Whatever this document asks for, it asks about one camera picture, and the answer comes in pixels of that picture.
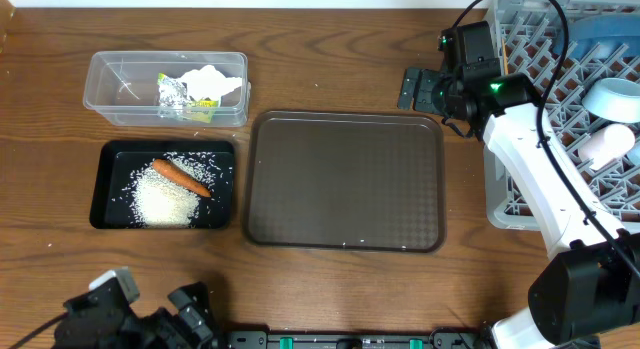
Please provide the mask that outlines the white pink cup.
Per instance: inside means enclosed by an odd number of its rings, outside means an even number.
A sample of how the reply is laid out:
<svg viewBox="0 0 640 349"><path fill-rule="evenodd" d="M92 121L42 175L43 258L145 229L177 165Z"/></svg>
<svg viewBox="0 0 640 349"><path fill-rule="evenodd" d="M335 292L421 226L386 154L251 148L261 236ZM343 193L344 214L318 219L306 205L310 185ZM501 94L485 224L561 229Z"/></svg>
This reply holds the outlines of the white pink cup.
<svg viewBox="0 0 640 349"><path fill-rule="evenodd" d="M610 124L594 133L578 149L578 156L582 162L590 162L591 170L597 171L624 156L634 145L635 136L629 127Z"/></svg>

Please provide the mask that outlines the light blue bowl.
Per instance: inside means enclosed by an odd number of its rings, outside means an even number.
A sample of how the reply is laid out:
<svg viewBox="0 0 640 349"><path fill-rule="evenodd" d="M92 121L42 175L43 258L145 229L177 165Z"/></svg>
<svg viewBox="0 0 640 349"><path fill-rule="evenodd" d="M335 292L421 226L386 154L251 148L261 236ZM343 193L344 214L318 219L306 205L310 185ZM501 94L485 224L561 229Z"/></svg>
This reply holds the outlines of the light blue bowl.
<svg viewBox="0 0 640 349"><path fill-rule="evenodd" d="M639 84L621 78L598 80L582 99L582 106L609 121L638 123Z"/></svg>

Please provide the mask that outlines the dark blue plate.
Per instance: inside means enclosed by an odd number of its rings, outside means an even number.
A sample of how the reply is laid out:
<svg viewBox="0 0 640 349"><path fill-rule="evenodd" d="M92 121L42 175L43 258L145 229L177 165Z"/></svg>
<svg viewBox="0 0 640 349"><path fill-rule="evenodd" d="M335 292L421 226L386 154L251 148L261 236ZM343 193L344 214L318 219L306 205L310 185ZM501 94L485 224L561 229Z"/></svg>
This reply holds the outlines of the dark blue plate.
<svg viewBox="0 0 640 349"><path fill-rule="evenodd" d="M595 59L606 59L622 44L628 46L624 57L639 55L639 15L606 14L587 17L568 25L570 41L577 46L569 54L570 58L581 60L596 44L600 49Z"/></svg>

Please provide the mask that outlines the white paper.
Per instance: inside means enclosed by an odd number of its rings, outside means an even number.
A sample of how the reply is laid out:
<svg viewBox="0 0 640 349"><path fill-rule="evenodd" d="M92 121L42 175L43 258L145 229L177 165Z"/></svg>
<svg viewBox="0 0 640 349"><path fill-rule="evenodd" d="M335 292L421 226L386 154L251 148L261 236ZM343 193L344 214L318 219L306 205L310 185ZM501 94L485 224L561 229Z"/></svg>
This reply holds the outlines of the white paper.
<svg viewBox="0 0 640 349"><path fill-rule="evenodd" d="M187 95L196 101L217 101L243 84L242 77L226 77L213 65L186 72L178 81L186 86Z"/></svg>

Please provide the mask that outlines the light blue cup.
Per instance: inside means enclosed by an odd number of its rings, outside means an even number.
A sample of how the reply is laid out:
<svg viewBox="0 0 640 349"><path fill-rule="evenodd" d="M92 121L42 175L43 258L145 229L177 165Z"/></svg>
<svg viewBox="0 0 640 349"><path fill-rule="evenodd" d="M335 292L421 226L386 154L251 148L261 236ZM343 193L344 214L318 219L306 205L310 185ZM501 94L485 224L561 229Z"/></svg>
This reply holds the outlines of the light blue cup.
<svg viewBox="0 0 640 349"><path fill-rule="evenodd" d="M640 142L636 142L632 149L626 154L626 158L634 166L640 165Z"/></svg>

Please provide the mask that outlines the green foil snack wrapper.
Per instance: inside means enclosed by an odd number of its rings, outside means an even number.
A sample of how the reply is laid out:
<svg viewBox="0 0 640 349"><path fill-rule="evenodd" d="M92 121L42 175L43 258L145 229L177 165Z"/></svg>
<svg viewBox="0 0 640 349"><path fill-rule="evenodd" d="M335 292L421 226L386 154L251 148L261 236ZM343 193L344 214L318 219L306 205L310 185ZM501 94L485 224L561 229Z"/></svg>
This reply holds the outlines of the green foil snack wrapper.
<svg viewBox="0 0 640 349"><path fill-rule="evenodd" d="M195 100L187 93L187 86L164 73L157 77L157 115L165 119L210 123L219 102L211 99Z"/></svg>

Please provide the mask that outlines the orange carrot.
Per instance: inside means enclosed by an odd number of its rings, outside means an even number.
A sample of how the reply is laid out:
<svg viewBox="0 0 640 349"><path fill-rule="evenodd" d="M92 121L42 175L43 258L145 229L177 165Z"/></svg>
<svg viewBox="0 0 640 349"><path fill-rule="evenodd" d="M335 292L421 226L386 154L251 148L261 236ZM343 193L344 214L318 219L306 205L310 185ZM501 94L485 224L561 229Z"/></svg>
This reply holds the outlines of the orange carrot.
<svg viewBox="0 0 640 349"><path fill-rule="evenodd" d="M165 177L172 183L183 187L184 189L191 191L201 197L211 197L210 191L204 185L197 182L190 175L175 166L173 163L163 159L156 159L152 162L151 166L157 173L159 173L161 176Z"/></svg>

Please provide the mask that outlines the pile of white rice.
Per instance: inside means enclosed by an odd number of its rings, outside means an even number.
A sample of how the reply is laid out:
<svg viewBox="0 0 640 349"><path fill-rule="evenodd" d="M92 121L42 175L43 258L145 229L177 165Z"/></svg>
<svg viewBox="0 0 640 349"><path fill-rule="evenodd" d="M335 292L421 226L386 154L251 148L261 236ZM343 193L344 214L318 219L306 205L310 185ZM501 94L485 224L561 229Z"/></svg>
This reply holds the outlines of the pile of white rice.
<svg viewBox="0 0 640 349"><path fill-rule="evenodd" d="M173 163L204 185L201 197L157 173L156 159ZM214 152L123 152L116 156L104 226L114 229L221 229L231 217L234 157Z"/></svg>

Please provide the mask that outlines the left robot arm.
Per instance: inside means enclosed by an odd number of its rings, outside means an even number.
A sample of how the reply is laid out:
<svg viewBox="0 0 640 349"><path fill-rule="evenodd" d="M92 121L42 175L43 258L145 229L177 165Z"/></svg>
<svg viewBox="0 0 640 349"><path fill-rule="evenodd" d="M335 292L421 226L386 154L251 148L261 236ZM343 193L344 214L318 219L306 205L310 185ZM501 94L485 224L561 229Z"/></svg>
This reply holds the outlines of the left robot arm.
<svg viewBox="0 0 640 349"><path fill-rule="evenodd" d="M68 314L54 331L56 348L203 348L222 349L228 340L210 311L207 288L201 283L180 287L168 295L177 312L161 307L137 316L124 299L102 291L74 298Z"/></svg>

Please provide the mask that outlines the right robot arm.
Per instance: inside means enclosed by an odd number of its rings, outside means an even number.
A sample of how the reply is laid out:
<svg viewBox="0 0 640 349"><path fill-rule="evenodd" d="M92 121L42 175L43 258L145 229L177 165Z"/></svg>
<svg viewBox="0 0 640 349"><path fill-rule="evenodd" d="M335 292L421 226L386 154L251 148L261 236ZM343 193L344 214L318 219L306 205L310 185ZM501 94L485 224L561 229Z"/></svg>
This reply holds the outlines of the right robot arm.
<svg viewBox="0 0 640 349"><path fill-rule="evenodd" d="M461 119L506 167L542 234L549 263L528 306L490 329L496 348L555 348L639 321L639 237L595 197L555 137L524 74L469 80L410 67L398 106Z"/></svg>

